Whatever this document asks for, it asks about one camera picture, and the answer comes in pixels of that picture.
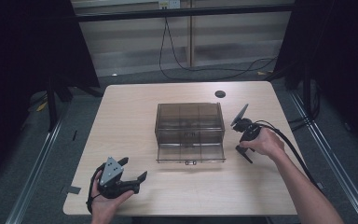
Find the wall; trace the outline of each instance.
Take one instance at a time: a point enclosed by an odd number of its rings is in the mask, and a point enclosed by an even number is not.
[[[294,0],[182,0],[185,7],[288,4]],[[72,0],[76,14],[158,9],[158,1]],[[290,12],[168,18],[178,61],[183,66],[250,62],[278,55]],[[81,22],[99,77],[159,70],[165,20]],[[178,67],[165,36],[163,68]]]

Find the metal rail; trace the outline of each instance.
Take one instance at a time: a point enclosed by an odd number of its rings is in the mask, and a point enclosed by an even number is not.
[[[304,119],[307,119],[308,116],[305,109],[303,108],[304,106],[303,102],[301,101],[301,98],[298,96],[297,93],[293,91],[291,91],[290,95],[292,96],[292,100],[295,103],[298,112]],[[324,135],[322,134],[316,122],[314,120],[307,120],[307,122],[308,128],[310,129],[310,133],[318,144],[319,149],[322,151],[322,154],[324,154],[324,158],[326,159],[339,184],[344,189],[348,199],[351,201],[354,209],[358,214],[358,188],[356,188],[356,186],[351,181],[351,178],[345,171],[344,167],[342,167],[341,162],[339,162],[334,151],[327,143],[327,140],[324,138]]]
[[[192,7],[166,10],[130,11],[116,13],[92,13],[79,14],[68,17],[38,18],[34,22],[86,22],[86,21],[120,21],[151,18],[187,17],[187,16],[208,16],[227,15],[244,13],[282,12],[293,11],[294,9],[310,7],[321,7],[321,4],[309,4],[297,6],[295,4],[259,5],[245,7]]]
[[[63,106],[60,119],[58,120],[53,130],[48,133],[45,144],[40,150],[39,156],[36,159],[34,167],[30,175],[28,176],[27,182],[25,183],[19,198],[11,209],[6,224],[21,223],[22,218],[25,215],[25,211],[28,208],[28,204],[30,203],[31,198],[34,195],[34,189],[36,188],[37,181],[39,179],[39,176],[42,174],[43,167],[45,166],[46,160],[48,159],[48,154],[54,145],[54,142],[62,126],[62,120],[63,118],[65,118],[68,108],[69,103]]]

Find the wrist strap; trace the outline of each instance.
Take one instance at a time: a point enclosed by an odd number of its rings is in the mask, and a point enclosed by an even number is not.
[[[105,166],[105,162],[104,162],[100,167],[98,167],[98,168],[95,170],[95,173],[94,173],[94,175],[93,175],[92,178],[91,178],[91,183],[89,184],[89,197],[88,197],[88,199],[87,199],[87,201],[86,201],[86,205],[87,205],[87,208],[89,209],[89,212],[90,212],[91,214],[92,214],[92,207],[91,207],[92,201],[94,201],[94,199],[95,199],[96,197],[98,197],[98,196],[101,195],[101,193],[100,193],[100,194],[98,194],[98,195],[92,197],[92,196],[91,196],[92,187],[93,187],[93,184],[94,184],[94,180],[95,180],[96,175],[98,174],[98,172],[100,172],[101,170],[104,169],[104,166]]]

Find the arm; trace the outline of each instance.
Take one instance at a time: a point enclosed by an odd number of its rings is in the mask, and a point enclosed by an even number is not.
[[[333,205],[293,164],[275,133],[262,128],[255,140],[242,141],[241,146],[251,147],[275,162],[302,223],[343,223]]]
[[[92,184],[92,197],[99,195],[98,191],[98,179],[101,177],[102,171],[100,171]],[[115,199],[107,199],[102,195],[99,195],[92,201],[92,221],[91,224],[105,224],[110,223],[113,219],[118,207],[124,203],[134,192],[129,190],[124,192]]]

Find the black metal frame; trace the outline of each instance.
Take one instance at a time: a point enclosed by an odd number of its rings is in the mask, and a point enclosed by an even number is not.
[[[135,19],[169,18],[169,17],[187,17],[187,16],[208,16],[208,15],[226,15],[226,14],[245,14],[245,13],[265,13],[293,11],[300,8],[320,7],[320,4],[278,4],[278,5],[259,5],[247,7],[200,7],[200,8],[178,8],[167,10],[147,10],[147,11],[129,11],[116,13],[95,13],[80,14],[73,17],[40,18],[36,21],[42,22],[65,22],[65,21],[120,21]]]

